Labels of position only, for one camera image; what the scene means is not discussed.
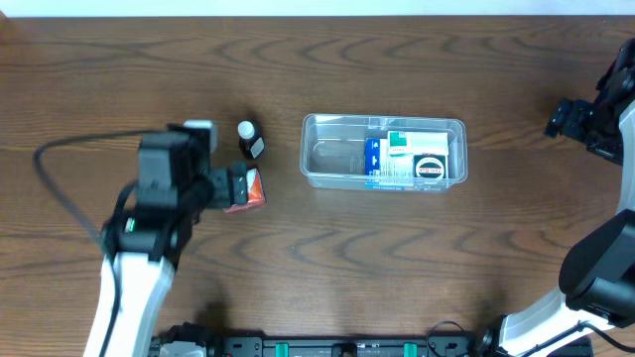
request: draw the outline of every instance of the bottle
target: bottle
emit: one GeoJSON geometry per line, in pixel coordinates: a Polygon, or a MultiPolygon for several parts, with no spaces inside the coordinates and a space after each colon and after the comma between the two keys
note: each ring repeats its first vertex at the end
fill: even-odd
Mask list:
{"type": "Polygon", "coordinates": [[[265,150],[265,141],[262,138],[262,130],[259,126],[250,121],[243,121],[238,124],[238,135],[240,141],[240,151],[248,160],[254,160],[265,150]]]}

